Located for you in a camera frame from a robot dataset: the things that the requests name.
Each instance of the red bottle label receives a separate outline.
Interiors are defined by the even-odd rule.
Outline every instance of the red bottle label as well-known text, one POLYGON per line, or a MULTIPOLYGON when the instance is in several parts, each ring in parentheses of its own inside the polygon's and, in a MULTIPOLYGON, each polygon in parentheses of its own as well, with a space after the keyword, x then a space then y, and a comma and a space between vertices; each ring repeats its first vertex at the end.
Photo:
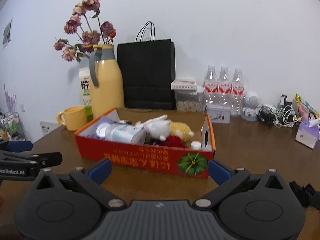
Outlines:
POLYGON ((244 91, 244 85, 233 85, 232 86, 232 94, 233 95, 242 95, 244 91))
POLYGON ((216 93, 218 90, 218 83, 206 82, 204 85, 204 90, 207 93, 216 93))
POLYGON ((221 83, 218 86, 220 93, 229 94, 231 92, 231 83, 221 83))

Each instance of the yellow thermos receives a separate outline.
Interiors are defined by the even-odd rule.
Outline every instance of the yellow thermos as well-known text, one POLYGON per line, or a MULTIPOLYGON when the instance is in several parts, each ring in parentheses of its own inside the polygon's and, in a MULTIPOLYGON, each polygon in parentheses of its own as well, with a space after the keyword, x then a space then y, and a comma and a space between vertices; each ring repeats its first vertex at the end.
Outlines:
POLYGON ((94 45, 90 54, 89 89, 93 118, 114 107, 124 107, 123 82, 113 45, 94 45))

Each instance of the wall socket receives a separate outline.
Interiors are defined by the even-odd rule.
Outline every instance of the wall socket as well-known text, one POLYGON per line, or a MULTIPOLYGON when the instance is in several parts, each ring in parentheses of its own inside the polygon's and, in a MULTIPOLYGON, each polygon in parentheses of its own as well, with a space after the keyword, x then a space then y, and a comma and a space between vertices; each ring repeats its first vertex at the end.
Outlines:
POLYGON ((52 121, 40 121, 40 126, 43 135, 46 135, 49 132, 52 132, 53 130, 57 129, 60 126, 60 124, 52 121))

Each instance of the red plush toy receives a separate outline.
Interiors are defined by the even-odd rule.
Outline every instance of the red plush toy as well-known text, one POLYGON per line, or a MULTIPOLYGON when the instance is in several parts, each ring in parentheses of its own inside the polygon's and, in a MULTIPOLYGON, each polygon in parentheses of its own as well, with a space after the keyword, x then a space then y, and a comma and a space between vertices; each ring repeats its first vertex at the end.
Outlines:
POLYGON ((167 146, 167 147, 178 147, 178 148, 186 148, 186 144, 178 137, 169 135, 167 139, 162 142, 160 141, 159 145, 167 146))

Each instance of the plastic water bottle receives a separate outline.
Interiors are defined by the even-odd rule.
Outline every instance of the plastic water bottle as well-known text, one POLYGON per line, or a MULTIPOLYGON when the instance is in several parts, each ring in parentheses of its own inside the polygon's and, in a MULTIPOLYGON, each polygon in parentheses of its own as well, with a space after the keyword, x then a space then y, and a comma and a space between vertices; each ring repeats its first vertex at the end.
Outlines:
POLYGON ((236 68, 232 78, 232 100, 231 115, 239 116, 241 114, 241 106, 243 101, 244 82, 242 77, 242 69, 236 68))
POLYGON ((218 79, 218 101, 217 103, 229 105, 229 96, 231 93, 231 82, 228 77, 228 67, 221 67, 218 79))
POLYGON ((216 75, 215 68, 215 66, 208 66, 203 83, 205 101, 210 103, 216 103, 217 101, 218 76, 216 75))

